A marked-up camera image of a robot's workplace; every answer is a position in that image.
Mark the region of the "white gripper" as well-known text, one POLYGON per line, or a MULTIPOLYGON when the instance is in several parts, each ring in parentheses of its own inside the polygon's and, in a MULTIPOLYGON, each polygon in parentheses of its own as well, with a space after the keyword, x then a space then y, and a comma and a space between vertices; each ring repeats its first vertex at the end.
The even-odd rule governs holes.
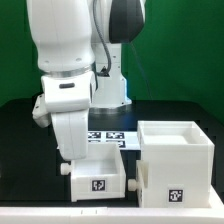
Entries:
POLYGON ((87 156, 88 112, 89 110, 81 110, 51 114, 59 151, 66 161, 87 156))

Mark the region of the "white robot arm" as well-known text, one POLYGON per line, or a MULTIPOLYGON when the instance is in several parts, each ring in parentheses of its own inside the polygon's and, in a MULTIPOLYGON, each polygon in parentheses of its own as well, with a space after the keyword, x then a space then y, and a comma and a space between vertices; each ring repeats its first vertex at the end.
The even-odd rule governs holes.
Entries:
POLYGON ((121 45, 145 23, 146 0, 26 0, 43 71, 33 119, 52 125, 63 159, 88 151, 88 114, 129 107, 121 45))

